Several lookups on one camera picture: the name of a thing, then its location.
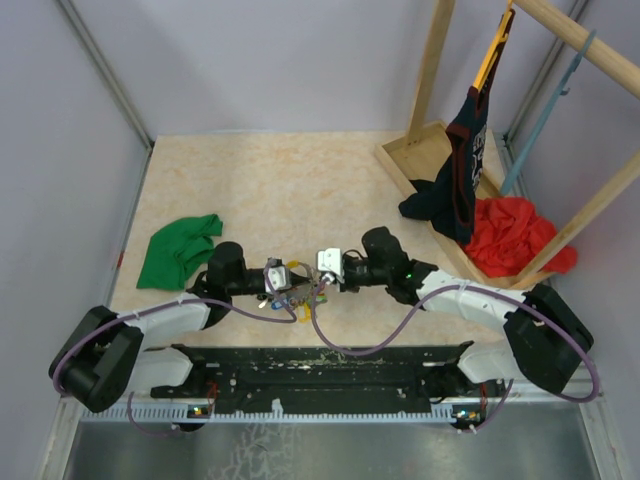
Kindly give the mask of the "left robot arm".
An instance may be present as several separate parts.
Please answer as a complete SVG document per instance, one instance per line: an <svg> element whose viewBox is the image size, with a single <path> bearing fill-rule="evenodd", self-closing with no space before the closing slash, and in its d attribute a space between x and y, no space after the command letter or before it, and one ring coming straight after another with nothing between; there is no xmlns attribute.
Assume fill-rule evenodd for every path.
<svg viewBox="0 0 640 480"><path fill-rule="evenodd" d="M235 296L279 300L308 281L275 258L261 268L249 268L241 245L223 242L193 286L174 300L129 313L102 305L91 308L52 361L49 376L58 393L93 413L156 387L197 396L207 387L208 373L173 339L219 323L234 310Z"/></svg>

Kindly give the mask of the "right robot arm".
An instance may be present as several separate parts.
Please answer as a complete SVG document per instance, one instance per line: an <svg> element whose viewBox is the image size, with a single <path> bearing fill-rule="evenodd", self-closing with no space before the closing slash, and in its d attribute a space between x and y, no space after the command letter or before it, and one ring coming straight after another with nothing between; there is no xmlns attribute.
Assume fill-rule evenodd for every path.
<svg viewBox="0 0 640 480"><path fill-rule="evenodd" d="M527 380L563 396L594 338L559 293L545 284L528 290L490 287L455 277L434 264L412 259L388 228L362 237L364 254L330 248L317 256L325 278L343 292L382 286L413 310L455 315L503 334L493 343L473 343L446 372L448 387L470 395L489 380Z"/></svg>

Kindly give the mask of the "bunch of tagged keys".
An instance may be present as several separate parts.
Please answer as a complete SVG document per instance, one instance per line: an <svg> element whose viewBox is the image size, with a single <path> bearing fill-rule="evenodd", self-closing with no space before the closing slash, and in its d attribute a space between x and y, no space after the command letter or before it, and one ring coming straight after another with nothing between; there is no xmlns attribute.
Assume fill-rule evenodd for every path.
<svg viewBox="0 0 640 480"><path fill-rule="evenodd" d="M293 287L280 292L279 299L273 293L261 293L256 298L260 308L287 314L286 318L268 317L266 322L272 324L310 323L318 308L328 302L325 288L318 286Z"/></svg>

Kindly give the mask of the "large metal keyring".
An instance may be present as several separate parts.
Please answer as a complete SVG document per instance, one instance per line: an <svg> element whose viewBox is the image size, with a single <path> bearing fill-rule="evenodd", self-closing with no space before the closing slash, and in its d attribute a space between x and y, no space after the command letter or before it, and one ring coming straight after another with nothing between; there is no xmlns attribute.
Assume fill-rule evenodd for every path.
<svg viewBox="0 0 640 480"><path fill-rule="evenodd" d="M317 287L319 282L319 273L316 267L299 260L292 260L287 263L287 267L291 270L292 279L292 295L297 299L298 303L308 300ZM296 268L302 268L303 274L295 274Z"/></svg>

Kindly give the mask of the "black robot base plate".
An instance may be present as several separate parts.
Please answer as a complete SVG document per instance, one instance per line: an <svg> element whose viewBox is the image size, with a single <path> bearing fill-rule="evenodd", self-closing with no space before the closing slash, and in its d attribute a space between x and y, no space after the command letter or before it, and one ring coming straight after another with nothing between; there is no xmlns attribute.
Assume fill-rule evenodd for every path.
<svg viewBox="0 0 640 480"><path fill-rule="evenodd" d="M156 387L154 399L205 398L219 414L428 413L457 397L497 398L496 381L475 384L457 368L468 347L388 347L363 357L327 347L191 348L196 365L179 387Z"/></svg>

